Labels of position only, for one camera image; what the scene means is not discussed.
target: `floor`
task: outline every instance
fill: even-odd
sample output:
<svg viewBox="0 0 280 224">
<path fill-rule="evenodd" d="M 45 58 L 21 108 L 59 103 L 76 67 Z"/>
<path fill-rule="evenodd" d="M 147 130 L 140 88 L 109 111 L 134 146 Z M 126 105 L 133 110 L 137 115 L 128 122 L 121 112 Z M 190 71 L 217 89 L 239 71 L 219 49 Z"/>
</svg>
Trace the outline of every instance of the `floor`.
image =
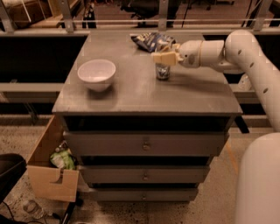
<svg viewBox="0 0 280 224">
<path fill-rule="evenodd" d="M 32 125 L 28 115 L 0 115 L 0 153 L 15 152 L 28 159 L 30 153 L 44 132 L 49 115 L 41 115 Z M 221 154 L 211 163 L 211 170 L 195 201 L 184 202 L 102 202 L 91 200 L 90 194 L 82 194 L 83 205 L 76 207 L 70 224 L 233 224 L 235 218 L 235 188 L 238 167 L 242 154 L 256 138 L 270 133 L 270 127 L 250 128 L 250 134 L 242 134 L 233 127 L 230 138 Z M 22 204 L 35 199 L 47 214 L 62 216 L 67 204 L 48 199 L 35 198 L 28 173 L 17 182 L 5 202 L 10 205 L 17 221 L 32 221 Z M 10 217 L 4 204 L 0 214 Z M 52 216 L 46 216 L 46 224 L 58 224 Z"/>
</svg>

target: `white bowl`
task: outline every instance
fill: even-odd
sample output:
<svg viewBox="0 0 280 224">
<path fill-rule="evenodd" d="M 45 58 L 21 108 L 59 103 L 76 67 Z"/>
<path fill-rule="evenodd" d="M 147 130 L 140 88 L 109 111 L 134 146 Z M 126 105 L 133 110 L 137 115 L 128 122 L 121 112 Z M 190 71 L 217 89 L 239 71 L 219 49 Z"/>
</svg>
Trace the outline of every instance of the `white bowl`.
<svg viewBox="0 0 280 224">
<path fill-rule="evenodd" d="M 78 76 L 87 88 L 101 92 L 113 83 L 115 72 L 116 66 L 112 61 L 92 59 L 79 67 Z"/>
</svg>

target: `drawer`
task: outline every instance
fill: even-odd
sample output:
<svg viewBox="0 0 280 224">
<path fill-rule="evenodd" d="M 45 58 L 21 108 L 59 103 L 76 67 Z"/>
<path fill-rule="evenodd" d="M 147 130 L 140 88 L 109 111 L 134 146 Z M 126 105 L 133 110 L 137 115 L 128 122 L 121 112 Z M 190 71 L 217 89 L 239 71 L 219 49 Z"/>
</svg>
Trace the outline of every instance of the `drawer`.
<svg viewBox="0 0 280 224">
<path fill-rule="evenodd" d="M 191 201 L 195 199 L 198 190 L 94 189 L 92 194 L 96 201 Z"/>
<path fill-rule="evenodd" d="M 228 134 L 98 134 L 64 132 L 79 156 L 219 156 Z"/>
<path fill-rule="evenodd" d="M 91 165 L 79 166 L 87 183 L 202 183 L 209 173 L 208 166 L 144 166 Z"/>
</svg>

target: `cabinet top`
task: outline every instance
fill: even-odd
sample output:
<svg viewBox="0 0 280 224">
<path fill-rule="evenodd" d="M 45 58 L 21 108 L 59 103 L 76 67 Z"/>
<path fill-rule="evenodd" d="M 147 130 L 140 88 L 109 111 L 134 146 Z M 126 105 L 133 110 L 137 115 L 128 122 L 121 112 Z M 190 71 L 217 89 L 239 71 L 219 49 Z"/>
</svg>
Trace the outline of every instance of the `cabinet top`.
<svg viewBox="0 0 280 224">
<path fill-rule="evenodd" d="M 203 39 L 175 31 L 166 35 L 178 43 Z M 116 66 L 114 84 L 102 93 L 87 89 L 78 78 L 78 68 L 93 59 L 111 60 Z M 91 31 L 52 112 L 63 116 L 231 116 L 242 110 L 222 73 L 176 65 L 169 80 L 158 80 L 151 54 L 138 49 L 129 31 Z"/>
</svg>

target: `cardboard box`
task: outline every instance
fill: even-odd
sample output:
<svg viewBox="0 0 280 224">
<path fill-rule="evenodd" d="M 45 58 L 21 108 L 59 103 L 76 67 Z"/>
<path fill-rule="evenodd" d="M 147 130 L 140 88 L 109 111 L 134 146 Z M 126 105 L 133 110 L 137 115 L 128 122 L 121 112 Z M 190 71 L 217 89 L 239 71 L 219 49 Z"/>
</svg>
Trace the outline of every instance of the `cardboard box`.
<svg viewBox="0 0 280 224">
<path fill-rule="evenodd" d="M 27 162 L 27 171 L 36 197 L 74 202 L 79 171 L 53 168 L 49 160 L 62 141 L 62 126 L 59 119 L 53 116 Z"/>
</svg>

